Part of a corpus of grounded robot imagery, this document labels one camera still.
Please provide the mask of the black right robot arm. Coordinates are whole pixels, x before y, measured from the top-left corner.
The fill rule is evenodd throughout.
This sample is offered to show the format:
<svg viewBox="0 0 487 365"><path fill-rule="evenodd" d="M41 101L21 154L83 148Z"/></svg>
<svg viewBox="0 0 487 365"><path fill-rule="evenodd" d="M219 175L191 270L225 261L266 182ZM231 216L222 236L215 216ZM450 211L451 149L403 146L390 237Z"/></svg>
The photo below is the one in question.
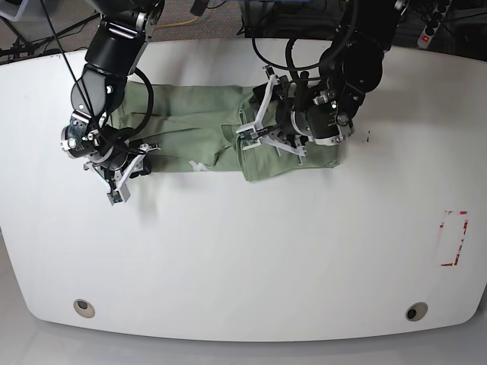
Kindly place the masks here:
<svg viewBox="0 0 487 365"><path fill-rule="evenodd" d="M130 197L129 179L151 173L146 156L158 149L136 138L148 124L154 90L137 67L164 10L163 1L92 1L100 24L85 55L81 77L71 92L73 112L62 130L61 147L70 158L84 158L84 169L103 183L111 204ZM128 78L137 75L146 86L145 114L136 127L109 124L122 105Z"/></svg>

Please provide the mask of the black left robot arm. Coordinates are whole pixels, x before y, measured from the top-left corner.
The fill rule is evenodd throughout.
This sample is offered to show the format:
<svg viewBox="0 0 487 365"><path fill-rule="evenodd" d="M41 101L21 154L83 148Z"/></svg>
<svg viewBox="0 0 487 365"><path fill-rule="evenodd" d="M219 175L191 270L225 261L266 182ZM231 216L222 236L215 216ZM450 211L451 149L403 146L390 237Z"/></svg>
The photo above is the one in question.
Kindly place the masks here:
<svg viewBox="0 0 487 365"><path fill-rule="evenodd" d="M268 81L254 90L255 119L236 131L242 149L267 144L303 160L307 142L332 147L350 139L366 94L381 81L384 55L406 7L405 1L350 1L331 46L314 65L297 67L292 50L317 26L291 37L284 65L265 62Z"/></svg>

